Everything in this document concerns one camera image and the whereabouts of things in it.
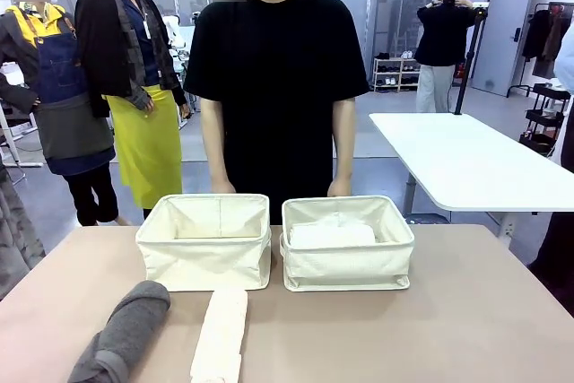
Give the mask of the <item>person's left hand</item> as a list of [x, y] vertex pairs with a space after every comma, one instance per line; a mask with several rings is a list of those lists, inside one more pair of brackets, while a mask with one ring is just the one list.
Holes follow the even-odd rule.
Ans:
[[334, 178], [327, 191], [328, 197], [350, 196], [351, 194], [352, 186], [348, 178]]

